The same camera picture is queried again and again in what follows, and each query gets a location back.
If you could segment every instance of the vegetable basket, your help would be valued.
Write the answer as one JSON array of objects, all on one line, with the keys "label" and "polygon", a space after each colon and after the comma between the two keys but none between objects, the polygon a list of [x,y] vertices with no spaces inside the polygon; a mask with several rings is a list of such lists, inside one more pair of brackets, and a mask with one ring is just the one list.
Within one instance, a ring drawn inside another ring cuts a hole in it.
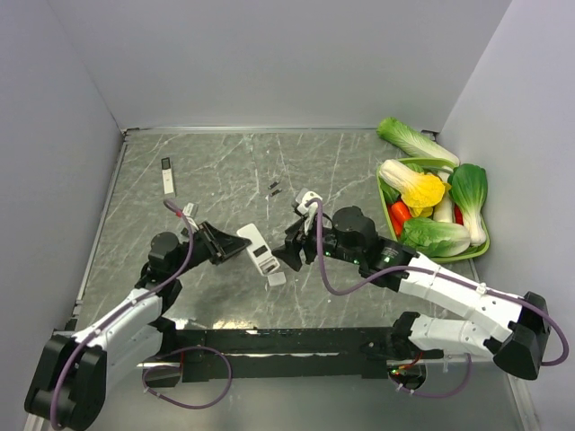
[{"label": "vegetable basket", "polygon": [[[445,167],[448,167],[451,169],[456,167],[453,163],[451,163],[450,161],[445,160],[445,159],[415,157],[415,158],[406,158],[406,159],[397,159],[397,160],[399,160],[399,162],[401,162],[403,164],[406,164],[406,163],[418,164],[426,172],[436,172],[437,170],[440,170],[440,168],[445,168]],[[389,212],[387,211],[387,205],[385,204],[384,194],[381,190],[381,183],[383,180],[379,177],[378,174],[376,174],[376,177],[377,177],[377,189],[379,190],[379,197],[381,198],[381,203],[384,206],[385,220],[387,221],[387,226],[389,227],[390,237],[392,240],[398,241],[397,236],[395,236],[394,227],[392,225],[392,220],[389,216]],[[483,253],[485,253],[487,251],[487,249],[489,249],[489,244],[490,244],[489,232],[487,231],[487,226],[485,226],[485,221],[483,220],[483,217],[482,217],[482,227],[483,227],[483,230],[485,231],[485,234],[487,235],[487,240],[482,245],[477,246],[477,247],[470,247],[469,249],[467,249],[463,253],[458,254],[456,256],[451,256],[449,258],[430,258],[430,259],[437,262],[437,263],[448,263],[448,262],[456,262],[458,260],[473,259],[473,258],[476,258],[478,256],[481,256]]]}]

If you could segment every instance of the table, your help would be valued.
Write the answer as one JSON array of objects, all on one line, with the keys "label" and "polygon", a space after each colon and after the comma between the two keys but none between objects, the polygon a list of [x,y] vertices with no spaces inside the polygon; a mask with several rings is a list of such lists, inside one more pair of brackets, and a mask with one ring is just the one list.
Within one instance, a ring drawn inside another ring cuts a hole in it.
[{"label": "table", "polygon": [[[181,221],[162,205],[161,158],[172,161],[175,201],[181,207],[199,203],[197,219],[227,233],[255,223],[274,248],[297,219],[291,202],[303,187],[323,197],[327,214],[356,205],[381,235],[388,235],[376,169],[386,159],[403,156],[373,131],[129,136],[78,328],[102,317],[132,289],[154,235],[181,230]],[[274,180],[282,191],[266,199]],[[447,267],[473,277],[469,261]],[[282,269],[287,283],[270,287],[245,253],[220,266],[204,263],[181,277],[183,290],[165,316],[179,329],[242,329],[388,326],[404,311],[445,315],[432,303],[375,286],[332,296],[316,263],[300,272],[285,264]],[[344,262],[328,259],[327,270],[335,288],[361,279]]]}]

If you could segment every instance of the red vegetable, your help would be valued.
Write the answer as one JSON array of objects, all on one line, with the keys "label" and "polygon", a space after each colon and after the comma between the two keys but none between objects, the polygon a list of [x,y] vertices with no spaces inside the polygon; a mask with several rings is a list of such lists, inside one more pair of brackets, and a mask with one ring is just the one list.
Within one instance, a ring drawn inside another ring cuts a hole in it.
[{"label": "red vegetable", "polygon": [[402,226],[400,223],[395,219],[394,215],[392,214],[392,206],[387,206],[387,213],[389,214],[389,219],[392,221],[392,226],[394,227],[395,236],[399,238],[402,235]]},{"label": "red vegetable", "polygon": [[459,207],[456,204],[453,205],[453,214],[456,217],[456,223],[463,226],[464,225],[464,215],[461,214],[461,209],[459,209]]},{"label": "red vegetable", "polygon": [[402,227],[411,218],[410,209],[403,202],[395,202],[392,205],[392,215]]}]

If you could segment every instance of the marble surface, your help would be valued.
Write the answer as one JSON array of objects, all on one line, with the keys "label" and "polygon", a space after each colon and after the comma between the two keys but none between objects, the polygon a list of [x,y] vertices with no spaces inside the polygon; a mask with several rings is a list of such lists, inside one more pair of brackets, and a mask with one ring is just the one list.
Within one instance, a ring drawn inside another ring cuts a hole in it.
[{"label": "marble surface", "polygon": [[[162,205],[161,158],[172,160],[176,203],[199,203],[198,221],[208,220],[228,233],[256,223],[274,248],[296,221],[290,204],[303,187],[323,197],[327,214],[356,205],[374,219],[380,234],[389,234],[376,168],[402,156],[371,131],[128,136],[78,329],[102,317],[132,289],[155,234],[181,230],[181,221]],[[266,199],[274,180],[283,191]],[[448,267],[473,277],[469,261]],[[181,277],[183,290],[165,316],[178,328],[323,328],[391,325],[404,311],[447,315],[432,303],[375,286],[332,296],[317,263],[300,272],[283,264],[282,270],[287,283],[270,287],[245,253],[220,266],[204,263]],[[360,280],[350,264],[328,259],[327,270],[335,288]]]}]

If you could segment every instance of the purple cable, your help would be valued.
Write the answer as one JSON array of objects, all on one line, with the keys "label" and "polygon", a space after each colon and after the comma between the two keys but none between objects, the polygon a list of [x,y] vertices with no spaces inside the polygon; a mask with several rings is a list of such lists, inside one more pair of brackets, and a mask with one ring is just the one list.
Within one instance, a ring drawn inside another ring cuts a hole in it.
[{"label": "purple cable", "polygon": [[467,386],[467,384],[471,380],[471,368],[472,368],[471,355],[467,354],[467,371],[465,371],[465,377],[464,377],[463,381],[461,383],[459,383],[459,386],[457,386],[455,389],[453,389],[449,392],[445,392],[445,393],[426,393],[426,392],[421,392],[421,391],[411,391],[411,390],[405,388],[404,386],[398,385],[397,382],[393,378],[390,380],[396,384],[397,389],[399,389],[399,391],[401,391],[401,392],[409,393],[410,395],[413,395],[414,397],[432,398],[435,400],[441,400],[443,398],[453,397],[454,395],[457,395],[463,389],[465,389],[465,386]]},{"label": "purple cable", "polygon": [[[192,230],[191,230],[190,222],[188,221],[188,219],[185,216],[183,216],[183,214],[181,213],[181,210],[177,206],[175,206],[175,204],[171,200],[168,200],[168,199],[164,200],[164,205],[170,211],[174,212],[177,216],[181,217],[184,224],[188,228],[188,231],[191,233]],[[175,280],[177,277],[179,277],[180,274],[183,272],[183,270],[188,266],[188,263],[190,262],[192,251],[193,251],[193,235],[190,236],[188,254],[186,254],[186,259],[181,264],[181,267],[176,272],[174,272],[169,278],[167,278],[165,281],[160,283],[158,286],[154,287],[153,289],[150,289],[145,294],[142,294],[141,296],[136,298],[136,303],[140,303],[143,300],[145,300],[147,297],[149,297],[151,295],[155,295],[160,290],[162,290],[164,287],[166,287],[167,285],[172,283],[173,280]],[[80,352],[84,349],[84,347],[86,347],[88,345],[88,343],[90,343],[90,341],[92,341],[94,338],[96,338],[96,336],[97,336],[96,332],[99,333],[99,331],[105,330],[105,328],[107,328],[113,322],[115,322],[120,317],[120,315],[122,315],[125,311],[129,310],[132,307],[133,307],[132,303],[126,303],[124,306],[120,307],[116,312],[111,314],[110,317],[108,317],[108,319],[106,319],[98,327],[96,327],[96,329],[93,332],[91,332],[74,349],[74,351],[72,352],[70,357],[67,359],[66,363],[64,364],[64,367],[62,368],[62,371],[60,372],[60,376],[58,377],[58,379],[56,381],[54,393],[52,394],[52,402],[50,403],[50,424],[52,425],[52,428],[54,428],[55,430],[64,429],[58,423],[58,399],[60,397],[60,392],[62,391],[62,386],[64,385],[64,380],[66,379],[66,376],[67,376],[68,372],[70,371],[70,368],[72,368],[72,366],[74,365],[75,359],[80,354]]]},{"label": "purple cable", "polygon": [[190,346],[190,347],[180,348],[178,350],[174,350],[172,353],[169,353],[167,355],[157,356],[156,359],[162,359],[162,358],[167,357],[167,356],[177,355],[178,353],[187,352],[190,350],[206,350],[208,352],[212,352],[214,355],[218,355],[219,357],[221,357],[222,360],[224,361],[224,363],[226,364],[226,367],[227,367],[226,387],[224,387],[222,392],[213,401],[209,402],[208,404],[202,404],[199,406],[194,406],[191,404],[185,404],[183,402],[179,402],[179,401],[176,401],[172,398],[166,397],[162,393],[154,391],[152,388],[150,388],[146,383],[147,374],[150,371],[158,369],[158,368],[159,369],[173,369],[173,368],[175,368],[175,367],[169,366],[169,365],[154,366],[152,368],[148,368],[147,370],[145,370],[142,373],[142,384],[144,385],[144,388],[146,389],[147,392],[150,392],[152,395],[155,395],[157,398],[159,398],[161,400],[168,401],[169,403],[173,404],[174,406],[182,407],[183,409],[191,409],[191,410],[207,409],[208,407],[212,407],[212,406],[218,404],[225,397],[227,392],[230,390],[230,386],[232,386],[232,366],[230,365],[230,361],[227,360],[227,357],[225,357],[223,353],[218,352],[217,350],[215,350],[212,347],[206,347],[206,346]]},{"label": "purple cable", "polygon": [[[323,219],[323,202],[319,198],[313,198],[305,205],[307,207],[309,207],[313,203],[317,204],[317,217],[320,220],[322,220]],[[382,269],[381,271],[378,271],[375,274],[372,274],[371,276],[367,277],[366,279],[360,281],[356,285],[349,287],[347,289],[335,290],[332,287],[332,285],[330,284],[330,281],[327,279],[327,272],[325,271],[325,261],[323,259],[323,225],[321,223],[316,223],[316,227],[317,227],[317,229],[316,229],[317,257],[319,260],[320,273],[322,274],[322,281],[325,284],[325,288],[332,295],[337,295],[337,296],[348,295],[348,294],[355,292],[356,290],[360,289],[361,287],[365,286],[366,284],[371,283],[376,278],[384,276],[385,274],[390,274],[392,272],[415,271],[415,272],[422,272],[424,274],[434,274],[434,271],[432,271],[431,269],[409,267],[409,266],[405,266],[405,265],[398,265],[395,267]],[[442,274],[440,272],[438,272],[436,274],[436,277],[443,278],[444,280],[451,281],[453,283],[457,283],[458,285],[461,285],[463,287],[467,287],[467,288],[472,289],[472,290],[476,290],[476,288],[477,288],[477,286],[474,285],[473,283],[468,283],[468,282],[460,280],[456,277],[452,277],[452,276],[449,276],[447,274]],[[539,317],[541,317],[544,321],[549,323],[549,325],[555,330],[555,332],[557,332],[557,336],[561,340],[563,351],[557,359],[554,359],[553,361],[543,361],[541,363],[542,366],[554,366],[554,365],[559,365],[559,364],[562,364],[563,362],[565,362],[565,360],[569,356],[569,341],[567,340],[567,337],[565,337],[564,332],[559,327],[557,322],[549,314],[539,310],[537,307],[528,303],[527,301],[524,301],[523,299],[516,298],[515,296],[505,295],[501,292],[496,292],[496,291],[489,289],[489,288],[487,289],[487,291],[488,291],[488,295],[491,295],[491,296],[494,296],[496,298],[503,299],[506,301],[510,301],[512,303],[516,303],[518,305],[521,305],[524,308],[527,308],[531,312],[534,312]]]}]

